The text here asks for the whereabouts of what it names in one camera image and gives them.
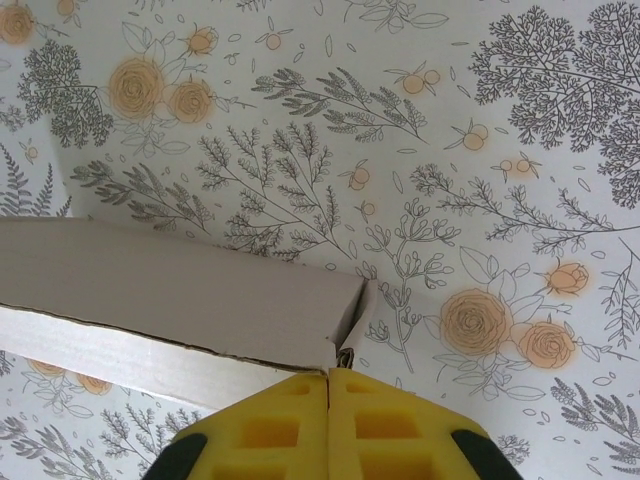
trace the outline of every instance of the fern illustration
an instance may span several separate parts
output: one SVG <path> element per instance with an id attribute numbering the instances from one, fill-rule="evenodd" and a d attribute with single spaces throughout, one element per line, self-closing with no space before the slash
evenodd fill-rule
<path id="1" fill-rule="evenodd" d="M 54 215 L 51 204 L 53 199 L 53 167 L 51 164 L 48 164 L 44 185 L 34 200 L 32 193 L 27 189 L 29 178 L 25 176 L 18 163 L 1 143 L 0 150 L 2 150 L 7 164 L 6 190 L 0 191 L 0 211 L 10 217 L 48 217 Z M 55 215 L 58 217 L 67 216 L 70 206 L 71 197 L 68 197 L 65 204 L 55 212 Z"/>
<path id="2" fill-rule="evenodd" d="M 337 74 L 329 72 L 328 78 L 317 79 L 323 91 L 307 88 L 306 79 L 289 68 L 257 78 L 252 90 L 267 94 L 267 100 L 282 99 L 290 115 L 313 117 L 324 112 L 330 131 L 353 135 L 357 142 L 381 141 L 385 130 L 399 129 L 427 143 L 419 132 L 427 120 L 411 100 L 401 100 L 386 87 L 368 92 L 347 70 L 337 70 Z"/>
<path id="3" fill-rule="evenodd" d="M 223 139 L 202 137 L 198 144 L 208 160 L 196 170 L 204 178 L 204 190 L 215 192 L 231 184 L 240 189 L 239 211 L 227 221 L 225 232 L 230 248 L 294 261 L 330 244 L 350 257 L 334 235 L 340 225 L 335 193 L 331 186 L 320 187 L 333 154 L 320 145 L 312 123 L 301 128 L 292 122 L 262 146 L 257 128 L 238 132 L 229 127 L 227 135 L 240 155 L 235 164 Z M 274 186 L 279 196 L 273 195 Z"/>

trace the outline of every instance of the botanical print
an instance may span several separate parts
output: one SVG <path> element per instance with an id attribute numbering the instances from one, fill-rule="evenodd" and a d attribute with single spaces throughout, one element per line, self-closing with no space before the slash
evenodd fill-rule
<path id="1" fill-rule="evenodd" d="M 323 116 L 332 123 L 327 128 L 334 133 L 354 135 L 356 142 L 382 141 L 385 129 L 397 128 L 426 143 L 418 129 L 424 127 L 427 120 L 411 100 L 401 100 L 386 87 L 380 87 L 379 93 L 368 92 L 348 71 L 338 68 L 338 73 L 340 75 L 329 72 L 329 78 L 317 79 L 325 85 L 325 93 L 309 90 L 305 87 L 306 79 L 289 68 L 279 69 L 272 76 L 258 77 L 257 86 L 252 90 L 268 93 L 264 97 L 267 100 L 284 98 L 282 105 L 291 110 L 290 115 L 313 117 L 326 111 Z M 374 110 L 374 101 L 382 113 Z M 340 104 L 338 108 L 346 111 L 329 108 L 331 102 Z"/>
<path id="2" fill-rule="evenodd" d="M 553 397 L 563 404 L 562 417 L 567 424 L 587 432 L 602 427 L 610 435 L 603 443 L 610 449 L 611 468 L 630 475 L 640 475 L 640 427 L 634 408 L 623 403 L 616 395 L 591 396 L 578 383 L 574 388 L 556 378 L 551 387 Z"/>
<path id="3" fill-rule="evenodd" d="M 562 257 L 567 247 L 570 247 L 571 253 L 584 250 L 586 239 L 590 235 L 630 232 L 640 228 L 640 224 L 614 226 L 607 220 L 607 215 L 592 215 L 580 207 L 575 197 L 569 196 L 566 188 L 558 191 L 556 214 L 572 222 L 569 224 L 530 205 L 524 185 L 509 188 L 509 194 L 504 196 L 506 202 L 503 202 L 494 198 L 491 184 L 478 177 L 468 182 L 470 193 L 464 189 L 455 190 L 453 180 L 445 176 L 435 164 L 418 167 L 411 175 L 411 180 L 415 183 L 416 190 L 428 197 L 436 192 L 444 193 L 444 200 L 439 200 L 438 206 L 444 211 L 450 209 L 458 215 L 472 215 L 478 211 L 498 217 L 501 223 L 494 223 L 493 230 L 486 232 L 487 240 L 512 243 L 519 233 L 528 233 L 534 240 L 533 251 L 538 254 Z M 511 212 L 504 208 L 504 203 L 511 205 Z"/>
<path id="4" fill-rule="evenodd" d="M 427 62 L 425 60 L 418 68 L 411 72 L 399 68 L 392 68 L 385 70 L 385 73 L 395 75 L 396 80 L 393 83 L 402 82 L 402 89 L 410 95 L 417 95 L 425 89 L 435 95 L 436 90 L 434 85 L 440 81 L 440 74 L 436 70 L 425 71 L 426 66 Z"/>
<path id="5" fill-rule="evenodd" d="M 459 127 L 451 127 L 460 134 L 460 138 L 455 142 L 444 147 L 445 150 L 463 145 L 467 150 L 476 152 L 484 147 L 484 143 L 489 138 L 489 129 L 481 123 L 474 123 L 473 118 L 469 120 L 469 126 L 466 131 Z"/>
<path id="6" fill-rule="evenodd" d="M 70 45 L 47 40 L 32 49 L 24 60 L 28 73 L 20 75 L 18 98 L 25 102 L 29 123 L 51 115 L 51 133 L 63 147 L 104 144 L 113 127 L 113 117 L 103 111 L 98 87 L 80 80 L 81 63 Z"/>
<path id="7" fill-rule="evenodd" d="M 380 225 L 374 228 L 367 227 L 367 235 L 374 244 L 365 243 L 364 249 L 370 252 L 384 253 L 394 264 L 395 270 L 401 282 L 400 288 L 394 288 L 387 282 L 381 282 L 379 289 L 395 316 L 395 333 L 389 333 L 389 327 L 384 320 L 379 320 L 374 327 L 369 324 L 369 331 L 365 336 L 377 343 L 388 345 L 393 351 L 404 355 L 407 368 L 413 373 L 413 366 L 409 358 L 406 343 L 411 337 L 411 333 L 423 320 L 423 316 L 411 313 L 409 300 L 411 299 L 411 288 L 408 286 L 412 279 L 420 279 L 428 289 L 435 289 L 446 285 L 446 281 L 441 278 L 434 278 L 438 275 L 448 275 L 453 273 L 453 268 L 443 266 L 440 262 L 444 258 L 442 253 L 435 253 L 430 259 L 423 261 L 419 253 L 414 250 L 412 253 L 405 252 L 405 247 L 412 243 L 441 242 L 452 247 L 455 245 L 453 239 L 460 233 L 459 229 L 447 226 L 446 220 L 426 219 L 430 209 L 419 203 L 419 199 L 414 199 L 411 203 L 404 205 L 406 214 L 403 215 L 400 227 L 395 230 L 395 236 L 400 240 L 397 248 L 391 247 L 391 230 L 384 229 Z M 363 262 L 362 269 L 356 268 L 356 273 L 368 280 L 378 278 L 378 270 L 374 265 Z"/>
<path id="8" fill-rule="evenodd" d="M 7 360 L 7 352 L 0 350 L 0 377 L 9 375 L 11 373 L 11 367 L 13 367 L 13 363 Z"/>
<path id="9" fill-rule="evenodd" d="M 501 269 L 496 257 L 469 247 L 460 247 L 460 259 L 466 273 L 482 287 L 451 296 L 442 305 L 440 315 L 426 316 L 425 323 L 429 333 L 448 350 L 433 357 L 442 364 L 440 373 L 447 367 L 456 369 L 458 376 L 452 381 L 474 387 L 470 395 L 482 392 L 488 401 L 500 394 L 514 400 L 538 400 L 545 393 L 528 385 L 513 386 L 514 376 L 531 367 L 561 368 L 578 351 L 595 362 L 600 362 L 603 355 L 637 361 L 610 345 L 596 346 L 576 337 L 568 321 L 557 319 L 568 315 L 570 306 L 545 303 L 541 291 L 520 293 L 518 283 L 531 275 L 529 264 Z M 583 267 L 578 264 L 559 266 L 550 278 L 561 274 L 564 280 L 567 271 L 580 269 Z M 581 281 L 580 277 L 576 280 L 569 276 L 574 287 Z M 555 315 L 549 313 L 545 318 L 545 310 Z"/>
<path id="10" fill-rule="evenodd" d="M 199 124 L 216 108 L 228 113 L 232 106 L 253 106 L 240 102 L 238 97 L 219 96 L 202 77 L 207 65 L 190 64 L 191 58 L 198 59 L 216 48 L 219 35 L 213 27 L 196 25 L 176 57 L 171 56 L 177 45 L 173 31 L 154 38 L 149 28 L 123 22 L 122 34 L 139 56 L 116 67 L 109 79 L 108 95 L 101 98 L 117 115 L 116 130 L 127 135 L 121 143 L 135 147 L 133 155 L 142 152 L 145 158 L 151 158 L 158 151 L 168 155 L 185 153 L 190 148 L 188 143 L 164 140 L 168 129 L 179 124 Z"/>
<path id="11" fill-rule="evenodd" d="M 77 403 L 88 402 L 88 399 L 78 399 L 77 396 L 85 392 L 105 395 L 111 390 L 111 384 L 104 380 L 68 372 L 36 360 L 28 360 L 28 364 L 31 370 L 22 372 L 27 380 L 22 391 L 32 392 L 35 397 L 44 400 L 43 408 L 51 408 L 56 414 L 69 413 L 76 418 L 91 418 L 91 409 Z"/>
<path id="12" fill-rule="evenodd" d="M 602 305 L 606 307 L 604 313 L 611 318 L 604 327 L 610 333 L 608 341 L 616 340 L 617 345 L 626 350 L 633 341 L 632 335 L 640 329 L 640 295 L 634 283 L 634 277 L 637 278 L 635 267 L 640 257 L 624 240 L 620 239 L 620 243 L 627 250 L 629 261 L 619 272 L 602 272 L 602 275 L 612 278 L 613 284 L 602 285 L 599 289 L 609 292 L 602 300 Z"/>
<path id="13" fill-rule="evenodd" d="M 420 13 L 416 11 L 415 3 L 402 0 L 346 0 L 349 6 L 344 12 L 344 21 L 353 7 L 363 7 L 365 10 L 358 17 L 365 22 L 376 24 L 375 31 L 386 28 L 389 33 L 399 33 L 405 26 L 427 29 L 444 25 L 449 18 L 441 13 Z"/>
<path id="14" fill-rule="evenodd" d="M 524 478 L 637 474 L 640 10 L 582 7 L 5 0 L 0 212 L 73 195 L 76 215 L 375 280 L 346 365 L 478 421 Z M 2 445 L 12 480 L 135 478 L 196 419 L 10 353 L 0 377 L 24 427 L 0 435 L 26 436 Z M 598 431 L 576 428 L 576 383 Z"/>
<path id="15" fill-rule="evenodd" d="M 103 432 L 96 432 L 84 441 L 75 431 L 72 435 L 69 433 L 72 430 L 69 422 L 41 426 L 35 416 L 36 425 L 31 425 L 32 420 L 26 416 L 8 416 L 0 422 L 0 441 L 6 442 L 20 457 L 38 459 L 42 472 L 48 477 L 114 480 L 126 478 L 121 476 L 123 472 L 116 468 L 114 459 L 136 458 L 142 476 L 178 431 L 202 418 L 198 411 L 180 408 L 165 414 L 163 421 L 157 421 L 157 410 L 136 410 L 128 403 L 124 412 L 104 409 L 99 426 Z"/>
<path id="16" fill-rule="evenodd" d="M 4 103 L 4 97 L 0 97 L 0 105 L 3 105 Z M 12 133 L 17 132 L 24 127 L 26 120 L 27 118 L 22 112 L 22 109 L 15 105 L 9 104 L 6 109 L 2 108 L 2 110 L 0 110 L 0 124 L 7 127 L 7 129 Z"/>
<path id="17" fill-rule="evenodd" d="M 640 108 L 640 9 L 606 3 L 588 15 L 590 28 L 534 6 L 491 24 L 495 41 L 473 54 L 481 104 L 516 97 L 509 121 L 524 144 L 547 149 L 567 141 L 575 152 L 594 145 L 606 158 L 598 173 L 609 178 L 613 201 L 640 201 L 637 127 Z"/>
<path id="18" fill-rule="evenodd" d="M 512 465 L 518 466 L 529 458 L 529 442 L 517 435 L 500 435 L 496 443 Z"/>
<path id="19" fill-rule="evenodd" d="M 151 408 L 135 411 L 129 404 L 126 405 L 126 414 L 104 410 L 101 416 L 108 428 L 100 434 L 100 440 L 106 447 L 105 455 L 108 458 L 138 457 L 140 475 L 149 469 L 176 433 L 202 418 L 198 411 L 187 413 L 179 409 L 175 413 L 167 413 L 164 423 L 156 423 L 156 412 Z"/>
<path id="20" fill-rule="evenodd" d="M 132 167 L 131 171 L 123 172 L 128 178 L 126 183 L 117 180 L 113 168 L 101 160 L 91 162 L 86 167 L 76 167 L 74 173 L 71 178 L 85 182 L 82 187 L 97 187 L 95 193 L 102 197 L 103 203 L 128 205 L 133 212 L 131 218 L 142 223 L 152 223 L 154 230 L 174 231 L 177 222 L 183 221 L 209 233 L 206 224 L 213 215 L 200 197 L 190 194 L 178 182 L 174 182 L 172 186 L 163 185 L 156 174 L 143 163 L 140 168 Z"/>
<path id="21" fill-rule="evenodd" d="M 333 153 L 321 146 L 316 127 L 291 122 L 286 129 L 276 129 L 271 144 L 262 146 L 257 128 L 238 132 L 228 127 L 227 133 L 242 156 L 232 163 L 221 138 L 202 137 L 199 145 L 207 161 L 196 170 L 205 179 L 203 190 L 216 192 L 230 184 L 240 188 L 240 210 L 227 220 L 224 233 L 231 248 L 293 261 L 327 243 L 351 258 L 335 236 L 340 225 L 336 195 L 331 185 L 320 185 L 329 175 Z M 271 193 L 275 182 L 280 201 Z M 283 197 L 286 207 L 281 205 Z"/>
<path id="22" fill-rule="evenodd" d="M 5 190 L 0 190 L 0 212 L 3 216 L 34 216 L 34 217 L 66 217 L 71 207 L 71 197 L 54 210 L 53 202 L 53 167 L 48 164 L 47 177 L 37 196 L 28 190 L 29 177 L 21 170 L 20 165 L 13 159 L 5 146 L 0 143 L 0 150 L 4 154 L 7 165 L 7 179 Z M 33 155 L 28 149 L 27 155 Z"/>

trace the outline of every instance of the corrugated cardboard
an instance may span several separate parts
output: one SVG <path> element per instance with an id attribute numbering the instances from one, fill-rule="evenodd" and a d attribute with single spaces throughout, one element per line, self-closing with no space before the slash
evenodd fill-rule
<path id="1" fill-rule="evenodd" d="M 3 219 L 0 271 L 0 349 L 210 408 L 333 366 L 363 289 L 81 219 Z"/>

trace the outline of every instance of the cardboard edge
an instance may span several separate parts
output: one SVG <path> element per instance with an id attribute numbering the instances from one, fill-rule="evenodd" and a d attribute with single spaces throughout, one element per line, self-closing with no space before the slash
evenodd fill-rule
<path id="1" fill-rule="evenodd" d="M 55 332 L 47 333 L 53 330 L 52 317 L 57 319 Z M 2 350 L 214 410 L 296 373 L 326 375 L 335 360 L 333 343 L 327 345 L 327 365 L 279 365 L 4 304 L 0 304 L 0 331 Z"/>
<path id="2" fill-rule="evenodd" d="M 355 352 L 364 338 L 365 332 L 369 328 L 369 323 L 376 311 L 377 303 L 378 282 L 376 280 L 369 280 L 362 289 L 362 294 L 356 306 L 356 320 L 354 321 L 353 328 L 347 335 L 345 341 L 342 342 L 342 345 L 340 345 L 336 361 L 338 367 L 351 368 L 353 366 Z"/>

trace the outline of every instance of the cardboard flap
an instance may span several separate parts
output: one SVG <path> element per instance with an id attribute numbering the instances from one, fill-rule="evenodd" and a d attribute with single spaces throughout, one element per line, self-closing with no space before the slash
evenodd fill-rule
<path id="1" fill-rule="evenodd" d="M 0 265 L 4 305 L 294 366 L 324 365 L 332 348 L 335 357 L 331 340 L 344 336 L 362 286 L 81 219 L 0 221 Z"/>

